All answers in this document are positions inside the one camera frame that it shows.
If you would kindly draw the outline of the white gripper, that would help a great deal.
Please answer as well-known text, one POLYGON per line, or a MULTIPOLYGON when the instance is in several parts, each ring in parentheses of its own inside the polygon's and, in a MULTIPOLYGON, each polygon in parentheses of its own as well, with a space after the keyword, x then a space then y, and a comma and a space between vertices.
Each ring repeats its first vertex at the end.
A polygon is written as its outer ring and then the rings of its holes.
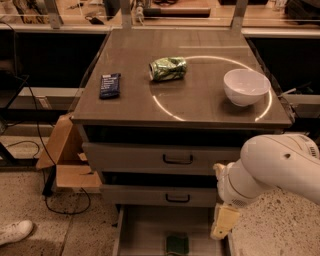
POLYGON ((243 208, 255 202, 264 192, 264 186, 251 176, 241 160, 227 165, 216 163, 213 165, 213 170, 217 177, 218 195, 228 205, 216 204, 210 237, 222 240, 240 218, 237 208, 243 208))

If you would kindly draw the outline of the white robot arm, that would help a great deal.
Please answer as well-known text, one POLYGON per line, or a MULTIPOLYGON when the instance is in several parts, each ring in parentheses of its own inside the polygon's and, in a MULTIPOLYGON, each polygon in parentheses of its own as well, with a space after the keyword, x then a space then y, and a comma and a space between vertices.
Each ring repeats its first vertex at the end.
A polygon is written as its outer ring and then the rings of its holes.
POLYGON ((320 158, 315 142, 302 134, 260 135, 247 140, 240 158, 216 163, 218 195, 211 237, 225 238, 239 210, 269 190, 280 188, 320 203, 320 158))

